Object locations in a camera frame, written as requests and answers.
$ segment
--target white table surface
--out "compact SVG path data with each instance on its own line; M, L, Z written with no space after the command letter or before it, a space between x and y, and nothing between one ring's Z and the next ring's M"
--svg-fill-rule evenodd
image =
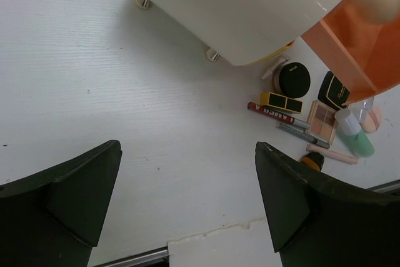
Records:
M202 47L134 0L0 0L0 183L122 144L91 266L262 218L256 142L305 154L304 141L246 109L266 86L265 64L210 63ZM312 75L306 119L327 69L302 40L287 55ZM365 188L400 178L399 92L376 99L385 115L370 136L376 154L357 166L327 159L324 172ZM338 140L332 149L347 152Z

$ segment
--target makeup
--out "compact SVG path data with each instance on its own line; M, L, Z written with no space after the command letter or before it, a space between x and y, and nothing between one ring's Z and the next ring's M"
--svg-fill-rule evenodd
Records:
M322 83L319 89L318 100L336 111L347 108L347 105L344 103L348 100L350 92L331 71L325 75Z
M296 99L291 99L283 95L268 92L261 93L260 102L261 106L270 106L289 113L301 113L303 103Z
M368 158L375 153L366 133L350 109L341 109L335 114L340 125L339 137L356 156Z
M353 158L352 156L346 156L345 154L341 154L341 153L337 153L335 151L324 149L324 148L321 148L314 144L308 144L307 151L321 153L323 156L325 156L327 158L335 159L336 161L340 161L340 162L347 163L350 165L358 164L357 158Z
M367 113L373 109L374 100L375 97L371 97L350 105L349 109L355 115L358 122L365 122L367 119Z
M260 105L258 105L256 103L252 103L252 102L248 103L247 106L248 106L247 108L250 111L257 112L259 114L263 114L263 115L265 115L267 117L273 118L273 119L278 120L278 121L280 121L282 123L294 125L294 126L297 126L299 128L303 128L303 129L309 129L310 128L310 124L307 123L307 122L304 122L304 121L298 120L298 119L296 119L296 118L294 118L292 116L288 116L286 114L274 111L273 109L269 109L269 108L267 108L265 106L260 106Z
M336 110L333 108L326 106L318 100L313 101L307 119L307 122L311 127L306 131L306 133L332 145L336 134L336 128L338 126L335 120L335 113Z
M301 63L289 63L275 69L272 78L274 91L289 98L303 97L311 85L310 73Z
M289 125L286 125L286 124L283 124L283 123L278 123L276 127L281 129L281 130L283 130L283 131L285 131L285 132L287 132L287 133L289 133L289 134L292 134L293 136L299 137L300 139L303 139L303 140L305 140L307 142L310 142L312 144L318 145L318 146L320 146L322 148L329 149L331 147L329 144L327 144L327 142L321 141L320 139L317 139L317 138L311 136L310 134L306 134L306 133L304 133L302 131L298 131L295 128L292 128Z
M282 66L284 63L286 63L288 60L289 60L288 58L284 58L284 57L280 56L280 57L276 60L276 62L275 62L271 67L269 67L269 68L267 69L267 71L265 71L265 73L261 76L261 79L266 79L268 76L270 76L270 75L274 72L274 70L275 70L276 68L281 67L281 66Z
M365 121L361 127L367 134L375 133L382 124L382 111L375 104L366 113Z
M310 168L321 172L324 166L325 158L321 153L312 152L303 156L300 163L309 166Z

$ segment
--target green bottle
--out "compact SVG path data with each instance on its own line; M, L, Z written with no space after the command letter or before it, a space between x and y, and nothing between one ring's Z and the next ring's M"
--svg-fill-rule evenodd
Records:
M356 156L368 158L375 153L374 146L350 109L341 109L335 114L335 119L339 123L340 138Z

